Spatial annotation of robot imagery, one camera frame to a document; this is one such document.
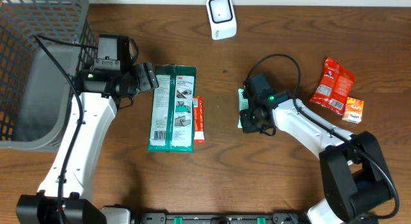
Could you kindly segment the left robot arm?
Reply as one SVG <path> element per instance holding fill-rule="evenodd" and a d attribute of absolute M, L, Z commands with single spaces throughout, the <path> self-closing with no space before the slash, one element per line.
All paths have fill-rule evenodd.
<path fill-rule="evenodd" d="M 93 63 L 71 77 L 44 44 L 40 47 L 73 92 L 62 143 L 35 195 L 23 194 L 16 206 L 20 223 L 139 223 L 122 205 L 99 209 L 92 200 L 96 165 L 103 140 L 121 100 L 158 88 L 150 63 L 138 64 L 133 38 L 101 34 Z"/>

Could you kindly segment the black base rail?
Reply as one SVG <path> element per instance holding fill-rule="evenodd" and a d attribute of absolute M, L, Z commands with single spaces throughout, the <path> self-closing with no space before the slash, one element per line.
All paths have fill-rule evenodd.
<path fill-rule="evenodd" d="M 136 224 L 309 224 L 304 214 L 277 212 L 273 214 L 165 214 L 159 212 L 137 214 L 109 214 L 106 223 Z"/>

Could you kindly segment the white barcode scanner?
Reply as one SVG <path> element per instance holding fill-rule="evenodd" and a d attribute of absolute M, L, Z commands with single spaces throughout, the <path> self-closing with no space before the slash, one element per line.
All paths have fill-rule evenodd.
<path fill-rule="evenodd" d="M 232 0 L 207 0 L 205 5 L 212 39 L 234 37 L 237 33 L 237 22 Z"/>

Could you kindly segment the dark green package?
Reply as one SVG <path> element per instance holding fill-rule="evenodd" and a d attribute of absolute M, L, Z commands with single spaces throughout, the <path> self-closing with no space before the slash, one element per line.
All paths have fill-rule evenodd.
<path fill-rule="evenodd" d="M 197 69 L 158 65 L 155 76 L 159 87 L 153 93 L 148 151 L 192 152 Z"/>

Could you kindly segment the small orange white box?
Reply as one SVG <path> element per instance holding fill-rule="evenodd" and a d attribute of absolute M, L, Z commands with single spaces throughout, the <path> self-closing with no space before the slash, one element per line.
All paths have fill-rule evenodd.
<path fill-rule="evenodd" d="M 345 110 L 342 115 L 342 120 L 351 123 L 360 123 L 362 121 L 364 101 L 356 98 L 348 97 Z"/>

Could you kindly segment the red snack bag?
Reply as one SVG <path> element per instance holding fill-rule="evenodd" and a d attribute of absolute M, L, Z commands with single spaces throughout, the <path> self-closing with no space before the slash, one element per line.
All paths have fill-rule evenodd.
<path fill-rule="evenodd" d="M 310 102 L 326 107 L 342 115 L 355 76 L 337 61 L 327 57 L 324 62 L 324 73 L 319 86 Z"/>

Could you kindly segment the light green wipes pack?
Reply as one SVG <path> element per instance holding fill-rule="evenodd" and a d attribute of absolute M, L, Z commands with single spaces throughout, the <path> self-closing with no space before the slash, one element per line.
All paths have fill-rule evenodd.
<path fill-rule="evenodd" d="M 244 89 L 238 89 L 239 111 L 249 108 L 248 99 L 244 96 Z"/>

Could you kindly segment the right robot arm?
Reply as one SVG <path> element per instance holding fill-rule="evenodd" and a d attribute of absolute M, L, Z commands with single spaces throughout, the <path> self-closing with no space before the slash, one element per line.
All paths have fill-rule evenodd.
<path fill-rule="evenodd" d="M 324 199 L 308 211 L 312 223 L 349 223 L 396 196 L 380 145 L 332 125 L 289 92 L 276 92 L 265 75 L 247 78 L 240 111 L 244 133 L 283 131 L 320 162 Z"/>

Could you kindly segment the red stick sachet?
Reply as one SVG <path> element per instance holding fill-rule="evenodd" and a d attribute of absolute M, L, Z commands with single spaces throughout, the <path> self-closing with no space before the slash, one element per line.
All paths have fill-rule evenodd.
<path fill-rule="evenodd" d="M 205 142 L 203 97 L 195 96 L 193 98 L 193 111 L 195 119 L 193 140 L 196 143 L 203 143 Z"/>

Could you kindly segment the grey plastic mesh basket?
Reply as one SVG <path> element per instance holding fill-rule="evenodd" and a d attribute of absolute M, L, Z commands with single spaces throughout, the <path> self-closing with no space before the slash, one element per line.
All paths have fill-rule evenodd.
<path fill-rule="evenodd" d="M 35 40 L 71 77 L 97 57 L 89 0 L 1 0 L 1 148 L 57 151 L 73 92 Z"/>

